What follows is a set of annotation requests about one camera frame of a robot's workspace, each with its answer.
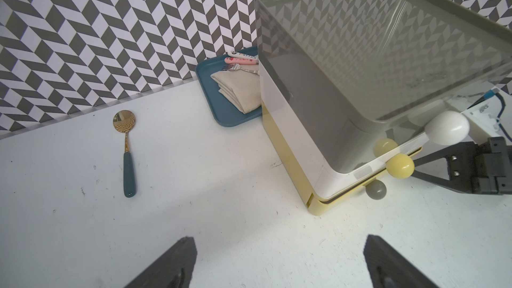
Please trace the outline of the yellow bottom drawer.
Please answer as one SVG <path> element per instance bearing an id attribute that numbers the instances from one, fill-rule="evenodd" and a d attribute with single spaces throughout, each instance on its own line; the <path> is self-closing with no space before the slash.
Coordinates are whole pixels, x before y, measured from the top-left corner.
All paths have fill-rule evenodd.
<path id="1" fill-rule="evenodd" d="M 290 107 L 262 106 L 263 126 L 309 213 L 319 216 L 388 174 L 385 161 L 400 153 L 412 158 L 428 141 L 422 133 L 350 173 L 339 173 Z"/>

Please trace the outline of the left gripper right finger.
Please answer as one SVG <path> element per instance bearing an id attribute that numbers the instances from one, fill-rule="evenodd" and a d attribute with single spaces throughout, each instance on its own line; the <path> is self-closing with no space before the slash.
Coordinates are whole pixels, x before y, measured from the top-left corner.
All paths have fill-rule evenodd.
<path id="1" fill-rule="evenodd" d="M 437 287 L 378 235 L 367 236 L 363 254 L 373 287 Z"/>

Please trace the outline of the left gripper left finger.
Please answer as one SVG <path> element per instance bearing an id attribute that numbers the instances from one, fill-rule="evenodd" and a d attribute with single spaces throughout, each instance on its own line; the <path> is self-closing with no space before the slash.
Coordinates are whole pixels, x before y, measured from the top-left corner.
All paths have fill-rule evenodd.
<path id="1" fill-rule="evenodd" d="M 189 287 L 196 261 L 194 238 L 183 237 L 125 287 Z"/>

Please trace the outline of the white drawer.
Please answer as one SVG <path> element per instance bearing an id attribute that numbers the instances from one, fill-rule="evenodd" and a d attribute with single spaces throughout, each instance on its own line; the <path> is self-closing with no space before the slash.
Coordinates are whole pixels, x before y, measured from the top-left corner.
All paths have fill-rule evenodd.
<path id="1" fill-rule="evenodd" d="M 263 126 L 304 204 L 329 207 L 382 173 L 397 179 L 411 177 L 413 156 L 435 143 L 443 147 L 476 138 L 475 122 L 468 113 L 444 111 L 425 126 L 425 131 L 402 144 L 381 138 L 365 149 L 365 162 L 348 173 L 334 170 L 285 100 L 265 68 L 259 71 Z"/>

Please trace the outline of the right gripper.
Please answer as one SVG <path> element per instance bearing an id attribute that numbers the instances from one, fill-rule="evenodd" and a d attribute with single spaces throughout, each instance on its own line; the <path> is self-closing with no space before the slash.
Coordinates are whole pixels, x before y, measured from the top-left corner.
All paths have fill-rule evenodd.
<path id="1" fill-rule="evenodd" d="M 503 137 L 461 142 L 414 161 L 412 177 L 457 193 L 511 195 L 511 146 Z"/>

